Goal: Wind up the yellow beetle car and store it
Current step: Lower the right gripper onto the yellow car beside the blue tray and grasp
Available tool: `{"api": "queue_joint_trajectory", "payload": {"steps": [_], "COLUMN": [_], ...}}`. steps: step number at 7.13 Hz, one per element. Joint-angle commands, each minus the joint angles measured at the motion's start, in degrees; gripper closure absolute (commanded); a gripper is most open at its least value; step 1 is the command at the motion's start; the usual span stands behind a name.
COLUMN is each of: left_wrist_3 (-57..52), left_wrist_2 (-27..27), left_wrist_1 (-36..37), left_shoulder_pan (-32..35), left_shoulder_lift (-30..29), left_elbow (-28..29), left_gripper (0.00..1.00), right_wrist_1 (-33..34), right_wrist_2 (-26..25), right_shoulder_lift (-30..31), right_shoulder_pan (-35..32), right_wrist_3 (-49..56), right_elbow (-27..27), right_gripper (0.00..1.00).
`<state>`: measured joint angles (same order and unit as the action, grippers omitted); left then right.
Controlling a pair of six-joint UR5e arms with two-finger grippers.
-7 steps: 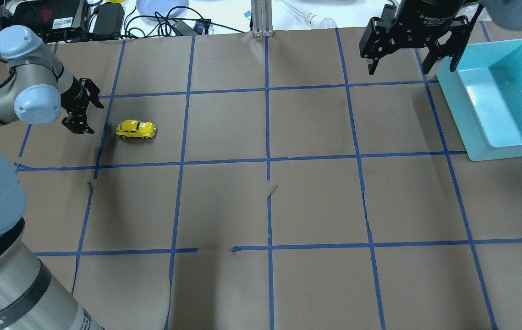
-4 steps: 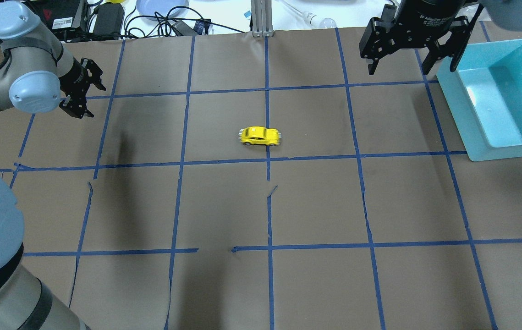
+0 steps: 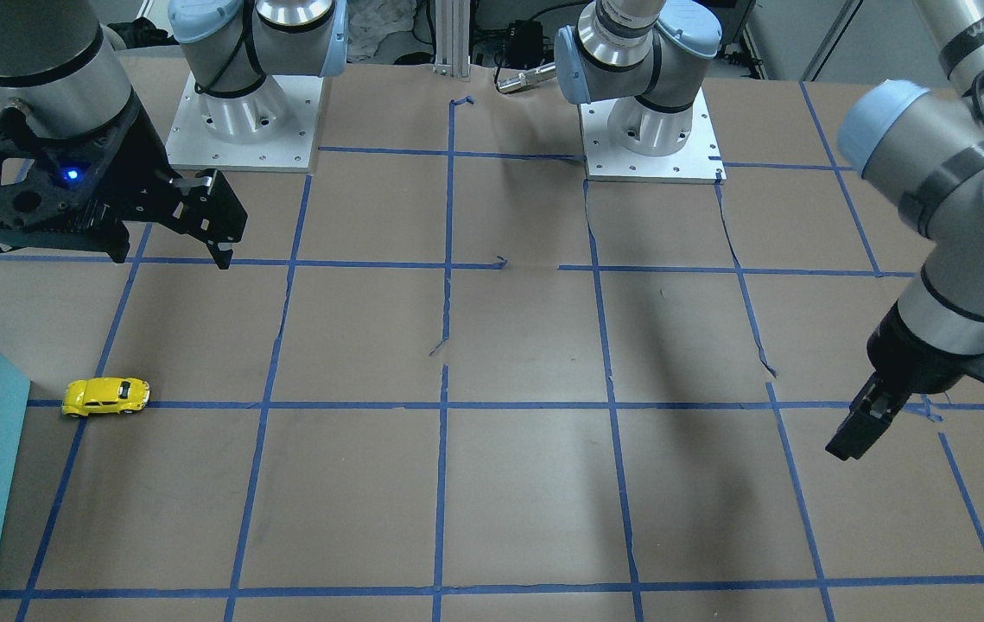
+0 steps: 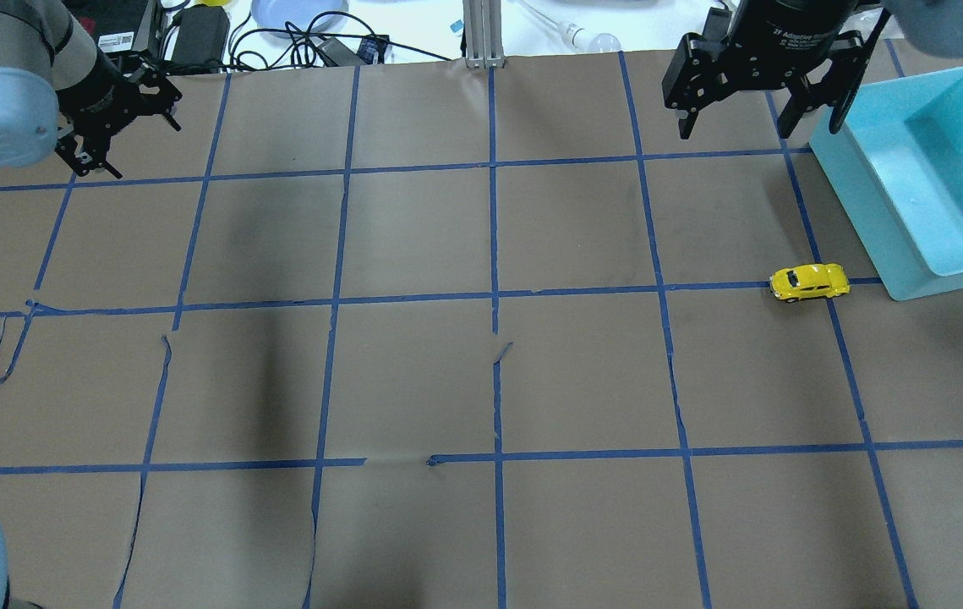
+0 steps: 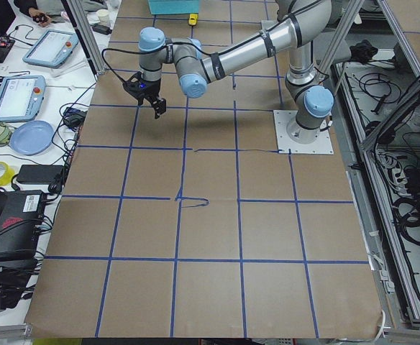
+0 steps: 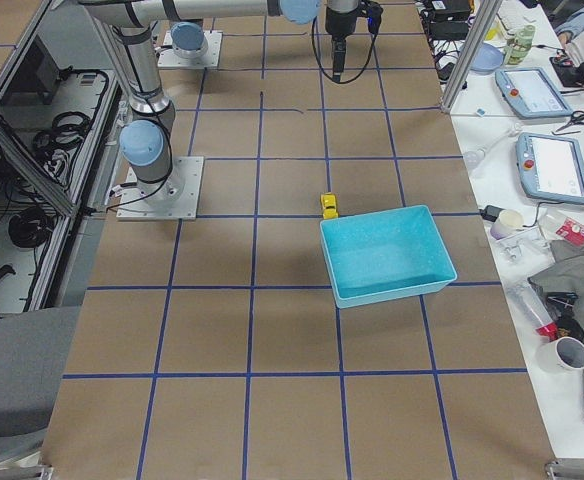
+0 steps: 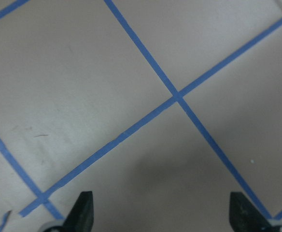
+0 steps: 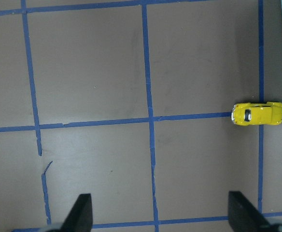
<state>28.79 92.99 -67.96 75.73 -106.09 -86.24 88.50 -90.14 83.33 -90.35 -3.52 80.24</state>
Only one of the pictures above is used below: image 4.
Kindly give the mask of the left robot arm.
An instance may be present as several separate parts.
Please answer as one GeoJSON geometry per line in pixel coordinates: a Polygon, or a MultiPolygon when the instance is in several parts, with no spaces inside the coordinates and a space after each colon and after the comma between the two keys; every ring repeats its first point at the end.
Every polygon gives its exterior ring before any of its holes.
{"type": "Polygon", "coordinates": [[[181,96],[148,58],[123,72],[61,1],[0,1],[0,168],[56,155],[76,176],[121,178],[114,136],[140,117],[179,129],[181,96]]]}

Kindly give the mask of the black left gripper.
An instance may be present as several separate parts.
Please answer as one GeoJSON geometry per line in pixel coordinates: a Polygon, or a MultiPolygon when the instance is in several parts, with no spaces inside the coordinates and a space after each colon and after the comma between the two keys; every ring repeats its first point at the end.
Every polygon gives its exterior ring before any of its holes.
{"type": "Polygon", "coordinates": [[[56,132],[55,153],[78,177],[105,170],[123,178],[107,160],[112,136],[136,117],[146,116],[160,116],[180,132],[173,112],[181,97],[183,93],[151,58],[140,57],[137,69],[125,76],[112,59],[98,52],[90,72],[58,90],[60,112],[72,127],[56,132]]]}

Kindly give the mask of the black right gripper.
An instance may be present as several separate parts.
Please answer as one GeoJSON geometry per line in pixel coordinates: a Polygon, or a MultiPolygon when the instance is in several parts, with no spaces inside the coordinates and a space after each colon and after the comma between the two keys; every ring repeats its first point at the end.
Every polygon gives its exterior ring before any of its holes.
{"type": "Polygon", "coordinates": [[[844,30],[856,1],[741,1],[711,8],[700,32],[687,32],[662,79],[663,100],[675,113],[679,138],[689,140],[698,114],[739,91],[789,90],[776,119],[789,139],[802,117],[833,109],[840,130],[867,72],[867,46],[844,30]]]}

